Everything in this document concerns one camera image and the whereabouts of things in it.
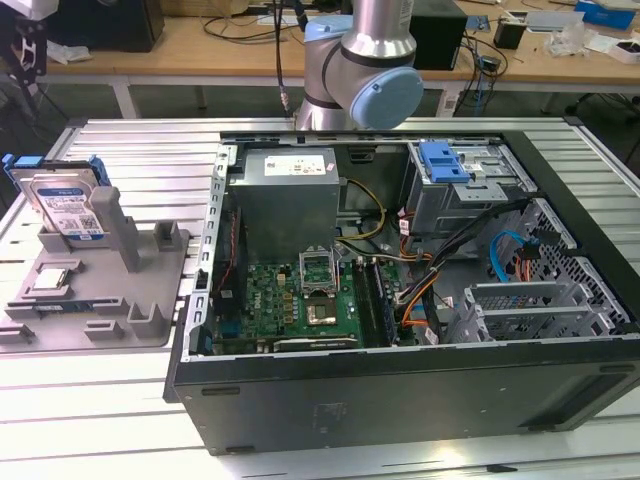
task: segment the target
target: motherboard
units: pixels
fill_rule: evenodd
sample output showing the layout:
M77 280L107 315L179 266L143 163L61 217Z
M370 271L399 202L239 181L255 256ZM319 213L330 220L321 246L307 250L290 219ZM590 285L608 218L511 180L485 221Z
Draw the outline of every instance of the motherboard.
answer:
M390 345L396 335L391 302L401 287L396 266L317 259L249 265L245 307L218 318L214 353L324 350L328 343ZM371 317L381 306L389 317L378 324Z

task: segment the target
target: metal slotted table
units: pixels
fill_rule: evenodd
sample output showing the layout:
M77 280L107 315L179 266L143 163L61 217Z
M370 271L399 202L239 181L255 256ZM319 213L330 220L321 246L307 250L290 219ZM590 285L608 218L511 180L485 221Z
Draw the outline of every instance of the metal slotted table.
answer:
M91 121L65 130L49 157L100 156L139 228L177 219L189 230L177 311L193 282L220 132L289 128L274 119ZM562 119L414 119L400 128L524 131L640 272L638 181L584 127ZM22 196L0 222L2 304L40 251L39 227ZM144 351L1 357L0 477L488 478L495 465L517 469L502 469L504 479L640 475L639 389L568 433L211 457L182 405L162 400L171 342Z

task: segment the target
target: green circuit board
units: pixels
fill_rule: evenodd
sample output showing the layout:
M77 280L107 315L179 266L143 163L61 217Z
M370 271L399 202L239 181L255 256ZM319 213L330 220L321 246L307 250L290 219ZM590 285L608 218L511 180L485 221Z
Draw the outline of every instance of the green circuit board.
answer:
M278 275L285 272L285 281ZM335 294L335 324L309 325L307 300L297 265L252 265L247 281L247 312L242 319L242 334L248 338L315 337L346 335L360 339L358 312L351 282L351 265L344 265L340 289ZM322 268L308 267L305 281L324 281Z
M328 262L306 262L305 284L332 281L329 265ZM250 265L246 307L239 322L219 325L219 338L231 339L229 345L242 345L241 340L338 336L354 339L358 347L363 347L351 263L341 263L338 270L337 291L331 296L314 297L315 293L309 295L308 291L305 296L297 264ZM391 299L400 287L398 272L394 264L385 262L380 263L380 271ZM244 346L234 348L246 352L242 350Z

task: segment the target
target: computer case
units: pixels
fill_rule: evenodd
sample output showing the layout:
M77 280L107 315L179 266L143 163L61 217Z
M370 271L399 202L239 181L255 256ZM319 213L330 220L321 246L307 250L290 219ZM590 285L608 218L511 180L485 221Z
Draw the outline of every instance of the computer case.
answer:
M418 47L418 70L453 70L467 15L453 0L416 0L409 31Z
M162 34L160 0L60 0L49 39L90 50L149 52Z

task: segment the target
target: floor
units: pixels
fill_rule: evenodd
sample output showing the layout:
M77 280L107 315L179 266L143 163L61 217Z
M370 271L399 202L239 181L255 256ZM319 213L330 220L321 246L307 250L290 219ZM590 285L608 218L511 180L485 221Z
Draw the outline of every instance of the floor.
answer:
M0 94L0 152L14 154L44 154L55 141L66 124L66 118L46 98L38 95L40 105L37 127L14 108L6 97L17 98L17 92L8 84L2 84L5 95ZM69 118L119 118L120 110L110 87L96 85L51 85L45 86L50 98ZM139 105L140 113L148 118L179 117L279 117L282 108L276 88L260 87L207 87L208 108L196 106L193 87L139 86L132 93ZM427 91L415 116L433 116L436 111L439 91ZM303 91L291 88L291 104L302 101ZM540 106L544 94L521 92L498 92L488 105L487 117L535 117L543 115ZM558 95L550 115L563 116L564 108L574 102L578 95ZM473 108L463 107L459 116L473 115ZM609 147L618 158L625 159L640 136L640 122L628 125L630 114L618 104L592 97L578 112L580 119ZM640 173L640 149L629 162L630 168ZM14 196L13 187L4 175L0 176L0 213L6 209Z

